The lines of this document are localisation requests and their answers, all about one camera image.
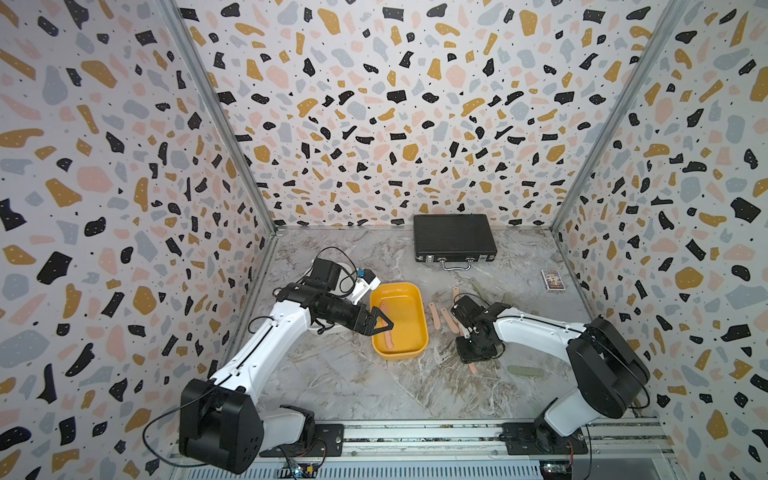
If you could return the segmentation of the green folding knife upper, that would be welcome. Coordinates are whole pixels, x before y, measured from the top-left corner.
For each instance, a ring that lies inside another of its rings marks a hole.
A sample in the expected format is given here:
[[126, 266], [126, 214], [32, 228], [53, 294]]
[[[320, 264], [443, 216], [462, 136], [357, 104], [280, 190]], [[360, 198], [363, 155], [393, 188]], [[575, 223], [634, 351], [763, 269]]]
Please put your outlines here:
[[489, 294], [486, 291], [486, 289], [481, 285], [481, 283], [476, 278], [471, 278], [470, 283], [472, 284], [474, 290], [476, 291], [477, 295], [485, 302], [489, 301]]

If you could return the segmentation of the long pink sheathed knife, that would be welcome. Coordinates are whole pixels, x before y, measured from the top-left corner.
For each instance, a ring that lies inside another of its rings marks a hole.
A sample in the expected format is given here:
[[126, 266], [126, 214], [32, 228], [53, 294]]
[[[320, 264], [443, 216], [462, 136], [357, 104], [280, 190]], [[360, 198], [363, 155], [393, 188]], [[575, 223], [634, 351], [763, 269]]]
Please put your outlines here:
[[393, 338], [392, 338], [392, 329], [394, 327], [394, 324], [390, 320], [385, 320], [385, 332], [384, 332], [384, 339], [385, 339], [385, 345], [388, 350], [392, 350], [394, 348]]

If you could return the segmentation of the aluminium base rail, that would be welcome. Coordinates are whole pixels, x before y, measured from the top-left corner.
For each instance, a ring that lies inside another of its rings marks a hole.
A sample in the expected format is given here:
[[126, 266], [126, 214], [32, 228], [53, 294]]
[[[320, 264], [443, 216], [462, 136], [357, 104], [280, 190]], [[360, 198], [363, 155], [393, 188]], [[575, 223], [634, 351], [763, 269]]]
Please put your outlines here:
[[502, 420], [321, 423], [303, 456], [273, 450], [244, 479], [682, 479], [658, 421], [598, 420], [558, 452], [534, 450]]

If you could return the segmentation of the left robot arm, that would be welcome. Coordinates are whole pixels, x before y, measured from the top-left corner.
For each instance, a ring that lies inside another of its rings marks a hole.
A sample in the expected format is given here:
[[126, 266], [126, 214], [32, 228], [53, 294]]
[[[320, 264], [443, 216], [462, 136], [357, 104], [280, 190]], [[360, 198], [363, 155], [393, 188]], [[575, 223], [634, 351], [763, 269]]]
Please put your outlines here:
[[183, 389], [173, 411], [180, 421], [178, 450], [189, 460], [185, 466], [242, 474], [260, 454], [275, 450], [298, 479], [320, 468], [302, 465], [300, 457], [339, 455], [341, 439], [319, 432], [312, 411], [283, 404], [261, 413], [257, 402], [305, 333], [343, 327], [373, 337], [391, 331], [393, 321], [363, 301], [380, 284], [372, 270], [359, 269], [352, 260], [337, 263], [317, 255], [298, 280], [275, 289], [271, 311], [258, 316], [260, 327], [241, 349], [209, 379], [193, 379]]

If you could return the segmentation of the black ribbed briefcase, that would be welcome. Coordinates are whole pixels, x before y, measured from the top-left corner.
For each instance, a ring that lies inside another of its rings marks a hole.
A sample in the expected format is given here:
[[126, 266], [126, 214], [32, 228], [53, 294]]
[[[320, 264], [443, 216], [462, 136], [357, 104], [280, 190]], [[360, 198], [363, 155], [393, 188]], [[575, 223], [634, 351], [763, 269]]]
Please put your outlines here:
[[420, 214], [413, 217], [415, 260], [420, 263], [493, 262], [498, 253], [484, 214]]

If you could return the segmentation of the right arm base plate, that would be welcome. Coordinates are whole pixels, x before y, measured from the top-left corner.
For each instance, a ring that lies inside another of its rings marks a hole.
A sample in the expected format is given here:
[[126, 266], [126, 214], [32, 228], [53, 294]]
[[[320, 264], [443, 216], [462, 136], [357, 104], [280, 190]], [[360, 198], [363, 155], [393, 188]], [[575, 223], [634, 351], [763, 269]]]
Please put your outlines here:
[[508, 455], [582, 455], [588, 445], [580, 430], [561, 437], [546, 423], [507, 422], [501, 426], [499, 440], [505, 444]]

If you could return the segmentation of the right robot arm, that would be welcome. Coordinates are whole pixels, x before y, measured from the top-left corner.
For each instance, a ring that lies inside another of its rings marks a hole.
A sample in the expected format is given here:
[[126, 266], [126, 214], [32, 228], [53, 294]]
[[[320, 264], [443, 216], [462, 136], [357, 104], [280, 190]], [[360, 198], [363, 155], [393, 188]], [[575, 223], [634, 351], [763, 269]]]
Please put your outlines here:
[[451, 313], [465, 331], [456, 339], [465, 364], [495, 360], [522, 345], [570, 365], [576, 386], [532, 423], [533, 437], [548, 451], [596, 419], [622, 417], [647, 392], [648, 368], [602, 317], [589, 323], [558, 321], [502, 302], [482, 306], [469, 294], [454, 298]]

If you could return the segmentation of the pink folding knife middle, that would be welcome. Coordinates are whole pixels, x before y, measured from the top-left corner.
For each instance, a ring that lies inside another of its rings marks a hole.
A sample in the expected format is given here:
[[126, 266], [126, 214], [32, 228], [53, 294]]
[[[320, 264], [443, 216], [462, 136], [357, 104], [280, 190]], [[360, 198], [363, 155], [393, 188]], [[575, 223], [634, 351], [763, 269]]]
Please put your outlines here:
[[453, 332], [455, 335], [461, 335], [461, 334], [462, 334], [461, 328], [459, 327], [459, 324], [458, 324], [458, 323], [457, 323], [457, 321], [454, 319], [454, 317], [453, 317], [453, 315], [450, 313], [450, 311], [449, 311], [448, 309], [446, 309], [446, 308], [441, 308], [441, 309], [440, 309], [440, 312], [441, 312], [441, 315], [442, 315], [443, 319], [444, 319], [444, 320], [445, 320], [445, 322], [447, 323], [447, 325], [448, 325], [449, 329], [450, 329], [450, 330], [451, 330], [451, 331], [452, 331], [452, 332]]

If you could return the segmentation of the yellow plastic bin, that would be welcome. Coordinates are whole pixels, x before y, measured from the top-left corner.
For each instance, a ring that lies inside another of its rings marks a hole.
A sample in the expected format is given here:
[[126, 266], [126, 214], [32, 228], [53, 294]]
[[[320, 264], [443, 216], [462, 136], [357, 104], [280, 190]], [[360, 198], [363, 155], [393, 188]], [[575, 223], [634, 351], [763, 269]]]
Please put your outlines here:
[[384, 333], [372, 337], [376, 353], [387, 361], [416, 358], [429, 344], [429, 333], [419, 288], [409, 282], [381, 284], [370, 297], [393, 322], [394, 348], [388, 350]]

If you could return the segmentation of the green knife near arm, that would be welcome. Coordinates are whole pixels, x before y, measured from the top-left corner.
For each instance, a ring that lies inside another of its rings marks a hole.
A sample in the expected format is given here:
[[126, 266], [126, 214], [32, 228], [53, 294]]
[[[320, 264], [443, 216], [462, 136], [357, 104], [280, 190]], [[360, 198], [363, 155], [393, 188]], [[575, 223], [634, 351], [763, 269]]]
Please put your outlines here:
[[547, 372], [541, 368], [509, 365], [507, 371], [511, 375], [527, 377], [527, 378], [540, 378], [547, 374]]

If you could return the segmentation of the pink folding knife left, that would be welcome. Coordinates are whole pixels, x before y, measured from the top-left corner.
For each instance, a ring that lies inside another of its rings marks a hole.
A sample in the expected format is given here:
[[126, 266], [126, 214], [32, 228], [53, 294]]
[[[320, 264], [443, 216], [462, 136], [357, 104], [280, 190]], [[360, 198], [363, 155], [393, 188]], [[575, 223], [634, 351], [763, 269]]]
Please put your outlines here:
[[442, 329], [442, 323], [436, 304], [434, 302], [430, 302], [428, 304], [428, 309], [432, 318], [434, 329], [436, 331], [440, 331]]

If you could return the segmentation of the playing card box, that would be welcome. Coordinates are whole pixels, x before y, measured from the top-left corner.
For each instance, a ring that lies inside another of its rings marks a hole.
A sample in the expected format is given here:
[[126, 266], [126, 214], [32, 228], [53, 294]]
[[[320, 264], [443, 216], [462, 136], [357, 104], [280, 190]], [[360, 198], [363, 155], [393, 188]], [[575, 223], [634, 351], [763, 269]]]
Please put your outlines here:
[[566, 289], [565, 282], [556, 269], [542, 269], [542, 279], [547, 291], [564, 291]]

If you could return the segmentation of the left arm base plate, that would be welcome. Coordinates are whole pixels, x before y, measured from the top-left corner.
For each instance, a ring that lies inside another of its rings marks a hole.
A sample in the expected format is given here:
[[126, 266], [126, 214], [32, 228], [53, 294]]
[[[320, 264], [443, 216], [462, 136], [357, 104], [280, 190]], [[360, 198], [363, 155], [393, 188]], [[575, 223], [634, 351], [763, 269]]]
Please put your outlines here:
[[305, 427], [299, 439], [259, 453], [261, 458], [282, 457], [287, 453], [297, 457], [340, 457], [344, 445], [345, 425], [343, 423], [319, 423]]

